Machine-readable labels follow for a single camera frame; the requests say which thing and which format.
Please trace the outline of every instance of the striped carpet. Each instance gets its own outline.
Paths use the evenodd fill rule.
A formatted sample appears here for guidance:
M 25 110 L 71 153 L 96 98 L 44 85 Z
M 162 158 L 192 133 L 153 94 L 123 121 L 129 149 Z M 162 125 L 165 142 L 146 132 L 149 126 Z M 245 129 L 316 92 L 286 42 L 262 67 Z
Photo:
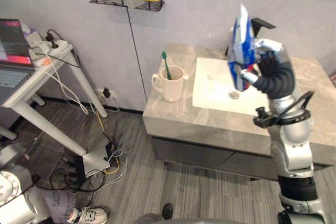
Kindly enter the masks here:
M 106 142 L 94 114 L 85 115 L 67 104 L 48 101 L 37 108 L 64 133 L 88 151 Z M 131 224 L 142 214 L 159 214 L 162 206 L 174 206 L 173 218 L 218 218 L 250 224 L 276 224 L 282 211 L 279 187 L 268 180 L 249 178 L 181 164 L 156 161 L 142 116 L 109 112 L 103 119 L 107 132 L 116 135 L 119 146 L 127 152 L 129 164 L 122 181 L 95 193 L 93 205 L 110 210 L 109 224 Z M 41 185 L 49 186 L 49 176 L 57 167 L 69 169 L 61 159 L 67 155 L 61 144 L 24 121 L 16 130 L 18 141 L 28 148 L 29 161 L 21 160 L 32 174 L 39 175 Z M 107 180 L 118 173 L 107 175 Z M 55 186 L 64 186 L 55 174 Z M 336 169 L 316 172 L 320 197 L 331 223 L 336 223 Z M 91 194 L 78 193 L 77 206 L 85 206 Z

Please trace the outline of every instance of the sneaker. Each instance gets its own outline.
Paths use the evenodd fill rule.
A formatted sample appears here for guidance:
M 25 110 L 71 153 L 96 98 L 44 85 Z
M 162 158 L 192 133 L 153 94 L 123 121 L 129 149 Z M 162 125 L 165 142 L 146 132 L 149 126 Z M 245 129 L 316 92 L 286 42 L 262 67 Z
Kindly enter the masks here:
M 161 216 L 165 220 L 171 220 L 173 218 L 173 205 L 170 203 L 167 203 L 163 206 Z
M 107 211 L 101 207 L 84 207 L 81 211 L 75 208 L 68 219 L 68 223 L 105 224 L 107 218 Z

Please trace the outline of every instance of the laptop screen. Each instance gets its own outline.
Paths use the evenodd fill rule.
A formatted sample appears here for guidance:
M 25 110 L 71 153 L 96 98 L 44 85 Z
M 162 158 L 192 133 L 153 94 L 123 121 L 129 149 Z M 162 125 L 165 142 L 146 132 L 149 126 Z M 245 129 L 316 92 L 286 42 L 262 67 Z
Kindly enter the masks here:
M 32 66 L 20 21 L 0 19 L 0 65 Z

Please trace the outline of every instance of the laptop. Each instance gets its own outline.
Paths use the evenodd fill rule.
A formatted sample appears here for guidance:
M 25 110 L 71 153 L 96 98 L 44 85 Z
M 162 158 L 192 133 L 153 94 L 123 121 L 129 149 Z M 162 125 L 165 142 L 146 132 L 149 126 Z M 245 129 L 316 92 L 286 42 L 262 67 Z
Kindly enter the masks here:
M 18 19 L 0 19 L 0 104 L 34 73 Z

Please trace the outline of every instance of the bathroom sink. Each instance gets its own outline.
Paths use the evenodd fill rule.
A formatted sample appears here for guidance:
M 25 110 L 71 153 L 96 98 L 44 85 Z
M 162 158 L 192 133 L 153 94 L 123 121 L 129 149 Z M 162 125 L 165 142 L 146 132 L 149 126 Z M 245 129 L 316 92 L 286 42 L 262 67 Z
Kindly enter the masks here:
M 197 59 L 193 106 L 256 115 L 257 107 L 268 107 L 267 96 L 250 86 L 245 92 L 234 88 L 226 60 Z

